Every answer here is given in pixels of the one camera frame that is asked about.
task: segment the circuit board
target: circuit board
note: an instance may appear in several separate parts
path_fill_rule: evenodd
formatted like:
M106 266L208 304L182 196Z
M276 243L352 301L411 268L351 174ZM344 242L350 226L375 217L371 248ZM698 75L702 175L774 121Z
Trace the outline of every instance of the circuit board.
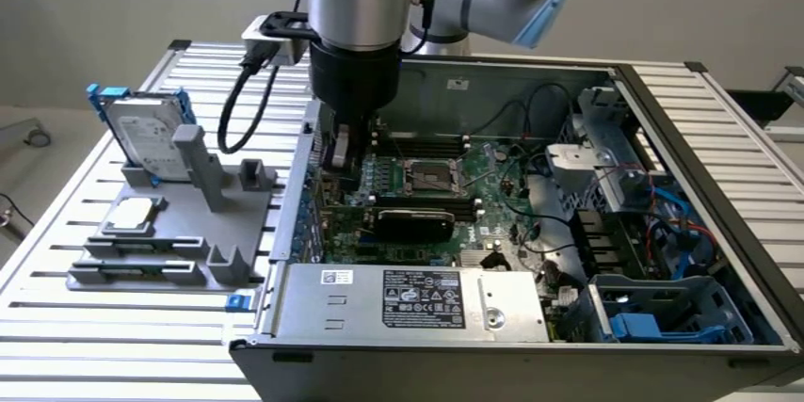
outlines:
M514 159L508 159L508 151L508 146L483 141L472 143L470 151L456 159L368 155L363 162L360 189L343 197L343 203L331 204L322 211L326 261L340 264L462 265L463 251L483 253L495 240L511 244L511 225L516 223L524 232L532 224L506 207L502 199L507 196L502 190L502 178L506 176L507 184L518 185L522 175L519 165L510 168ZM370 201L372 195L380 195L391 206L403 201L464 200L475 205L475 218L460 221L456 217L452 237L447 242L383 243L374 236L367 222L380 209ZM518 195L519 190L510 191L510 204L531 212L528 198Z

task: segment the aluminum workbench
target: aluminum workbench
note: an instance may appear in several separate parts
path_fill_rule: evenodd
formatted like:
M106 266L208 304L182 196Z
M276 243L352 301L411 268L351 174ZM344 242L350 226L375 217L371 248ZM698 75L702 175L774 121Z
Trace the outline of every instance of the aluminum workbench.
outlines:
M168 92L184 87L212 150L243 54L239 45L178 45L142 85ZM804 294L804 174L706 72L684 64L630 63ZM222 155L224 164L262 158L279 168L258 274L268 269L282 187L311 97L307 67L304 60L279 72L258 134L246 150ZM235 133L250 125L266 81L260 74L246 86L230 124ZM67 290L67 270L123 187L122 161L107 134L0 271L0 400L259 400L222 345L251 331L255 314L227 314L226 295ZM782 393L735 394L728 402L796 400L796 391L804 382Z

